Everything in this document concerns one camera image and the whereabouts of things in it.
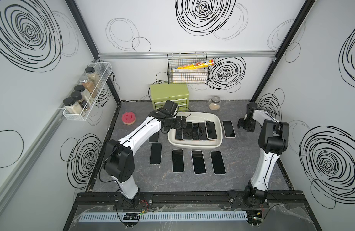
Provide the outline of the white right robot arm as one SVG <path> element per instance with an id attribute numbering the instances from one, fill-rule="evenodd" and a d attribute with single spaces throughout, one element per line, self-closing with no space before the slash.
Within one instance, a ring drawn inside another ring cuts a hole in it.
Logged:
<path id="1" fill-rule="evenodd" d="M 255 173 L 245 187 L 243 200 L 248 207 L 265 203 L 273 168 L 288 148 L 289 124 L 275 119 L 256 103 L 248 103 L 246 115 L 239 119 L 237 127 L 254 132 L 256 124 L 261 126 L 258 138 L 260 156 Z"/>

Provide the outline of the white plastic storage box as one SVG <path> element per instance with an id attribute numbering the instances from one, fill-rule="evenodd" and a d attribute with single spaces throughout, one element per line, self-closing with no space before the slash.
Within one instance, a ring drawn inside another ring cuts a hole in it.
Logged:
<path id="1" fill-rule="evenodd" d="M 176 148 L 196 149 L 196 150 L 213 150 L 221 146 L 223 139 L 222 125 L 219 117 L 211 113 L 203 112 L 178 112 L 178 116 L 186 116 L 187 122 L 205 123 L 211 121 L 215 124 L 217 139 L 211 141 L 201 140 L 176 140 L 176 130 L 171 129 L 168 134 L 168 141 Z"/>

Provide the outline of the extra black phone in box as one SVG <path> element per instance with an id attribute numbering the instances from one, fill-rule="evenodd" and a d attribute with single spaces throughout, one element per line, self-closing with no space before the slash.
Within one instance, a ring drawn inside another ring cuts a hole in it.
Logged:
<path id="1" fill-rule="evenodd" d="M 208 141 L 205 123 L 193 123 L 193 140 Z"/>

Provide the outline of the pink smiley sponge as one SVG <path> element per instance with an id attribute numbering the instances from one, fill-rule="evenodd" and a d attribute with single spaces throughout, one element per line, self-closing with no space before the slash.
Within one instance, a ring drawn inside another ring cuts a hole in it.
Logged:
<path id="1" fill-rule="evenodd" d="M 126 125 L 131 125 L 136 122 L 136 115 L 133 112 L 125 112 L 122 115 L 122 122 Z"/>

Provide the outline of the glass jar with powder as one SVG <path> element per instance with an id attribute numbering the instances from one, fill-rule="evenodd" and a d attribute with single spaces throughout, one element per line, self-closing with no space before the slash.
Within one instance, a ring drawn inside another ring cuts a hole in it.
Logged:
<path id="1" fill-rule="evenodd" d="M 209 108 L 213 111 L 217 111 L 221 108 L 221 99 L 218 96 L 212 96 L 209 100 Z"/>

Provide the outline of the spice jar black lid front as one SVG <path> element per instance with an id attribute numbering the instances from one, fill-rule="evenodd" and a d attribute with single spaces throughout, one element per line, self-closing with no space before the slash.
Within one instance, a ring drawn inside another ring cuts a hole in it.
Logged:
<path id="1" fill-rule="evenodd" d="M 66 108 L 66 110 L 70 114 L 81 114 L 83 112 L 83 108 L 80 106 L 80 104 L 72 97 L 65 98 L 63 100 L 63 104 Z"/>

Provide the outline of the spice jar white contents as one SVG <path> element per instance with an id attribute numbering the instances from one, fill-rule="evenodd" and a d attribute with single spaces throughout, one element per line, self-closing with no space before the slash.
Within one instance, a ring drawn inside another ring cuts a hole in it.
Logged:
<path id="1" fill-rule="evenodd" d="M 83 97 L 85 98 L 85 100 L 86 100 L 90 105 L 93 104 L 94 99 L 92 98 L 92 96 L 91 96 L 90 92 L 88 91 L 88 89 L 86 89 L 83 85 L 81 85 L 81 84 L 76 85 L 76 86 L 74 87 L 74 90 L 81 92 L 81 94 L 83 95 Z"/>

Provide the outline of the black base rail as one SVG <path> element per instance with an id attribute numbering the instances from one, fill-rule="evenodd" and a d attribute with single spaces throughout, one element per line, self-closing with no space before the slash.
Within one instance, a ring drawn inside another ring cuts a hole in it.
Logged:
<path id="1" fill-rule="evenodd" d="M 120 192 L 81 192 L 72 209 L 79 206 L 110 206 L 112 209 L 156 210 L 163 206 L 218 205 L 220 208 L 256 210 L 259 203 L 245 202 L 244 191 L 140 192 L 129 201 Z"/>

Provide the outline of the clear wall spice shelf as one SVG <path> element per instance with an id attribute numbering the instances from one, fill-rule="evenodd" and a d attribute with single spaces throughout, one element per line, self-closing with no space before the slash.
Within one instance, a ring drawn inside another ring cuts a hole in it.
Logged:
<path id="1" fill-rule="evenodd" d="M 112 70 L 111 64 L 107 62 L 90 63 L 69 97 L 63 101 L 62 115 L 67 120 L 87 121 L 92 126 L 98 124 L 112 96 L 107 84 Z"/>

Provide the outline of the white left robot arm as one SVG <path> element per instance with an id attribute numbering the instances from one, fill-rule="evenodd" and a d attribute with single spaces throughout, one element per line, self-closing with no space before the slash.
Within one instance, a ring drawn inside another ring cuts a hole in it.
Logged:
<path id="1" fill-rule="evenodd" d="M 140 196 L 140 189 L 133 177 L 134 155 L 158 131 L 186 128 L 186 116 L 177 113 L 178 104 L 167 100 L 162 108 L 150 112 L 131 133 L 117 141 L 107 142 L 102 168 L 118 185 L 121 195 L 129 204 L 135 205 L 136 198 Z"/>

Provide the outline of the spice jar brown contents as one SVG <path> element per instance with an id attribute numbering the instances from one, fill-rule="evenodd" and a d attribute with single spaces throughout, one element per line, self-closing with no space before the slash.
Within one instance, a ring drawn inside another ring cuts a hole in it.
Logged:
<path id="1" fill-rule="evenodd" d="M 95 99 L 98 92 L 94 83 L 87 76 L 81 76 L 79 82 L 90 92 L 92 98 Z"/>

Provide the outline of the spice jar black lid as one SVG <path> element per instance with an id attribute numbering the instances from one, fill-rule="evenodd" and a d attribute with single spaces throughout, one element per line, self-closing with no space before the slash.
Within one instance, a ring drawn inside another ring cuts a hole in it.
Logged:
<path id="1" fill-rule="evenodd" d="M 99 87 L 100 76 L 95 71 L 95 68 L 88 66 L 85 69 L 85 73 L 86 73 L 87 77 L 89 78 L 89 80 L 91 80 L 94 83 L 95 87 Z"/>
<path id="2" fill-rule="evenodd" d="M 83 108 L 80 106 L 80 104 L 72 97 L 65 98 L 63 100 L 63 104 L 66 108 L 66 110 L 70 114 L 81 114 L 83 112 Z"/>

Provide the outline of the spice jar black lid rear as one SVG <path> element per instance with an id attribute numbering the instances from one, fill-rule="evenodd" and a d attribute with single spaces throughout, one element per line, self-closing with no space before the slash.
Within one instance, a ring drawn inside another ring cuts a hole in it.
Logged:
<path id="1" fill-rule="evenodd" d="M 100 76 L 95 71 L 95 68 L 88 66 L 85 69 L 85 73 L 86 73 L 87 77 L 89 78 L 89 80 L 91 80 L 94 83 L 95 87 L 99 87 Z"/>

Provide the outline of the green metal drawer toolbox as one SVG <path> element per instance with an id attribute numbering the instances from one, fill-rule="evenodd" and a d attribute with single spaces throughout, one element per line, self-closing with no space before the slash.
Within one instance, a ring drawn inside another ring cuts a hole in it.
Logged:
<path id="1" fill-rule="evenodd" d="M 154 109 L 162 108 L 167 100 L 177 103 L 179 111 L 187 111 L 190 93 L 186 84 L 160 83 L 150 86 L 151 102 Z"/>

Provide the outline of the spice jar dark contents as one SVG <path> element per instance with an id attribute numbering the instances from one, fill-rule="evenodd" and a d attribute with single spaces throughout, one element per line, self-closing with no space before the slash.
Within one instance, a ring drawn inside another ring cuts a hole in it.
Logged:
<path id="1" fill-rule="evenodd" d="M 79 91 L 73 91 L 73 92 L 71 93 L 71 97 L 72 97 L 73 99 L 75 99 L 85 111 L 88 111 L 88 110 L 89 110 L 88 103 L 87 103 L 87 101 L 85 100 L 85 98 L 83 97 L 83 95 L 81 94 L 81 92 L 79 92 Z"/>

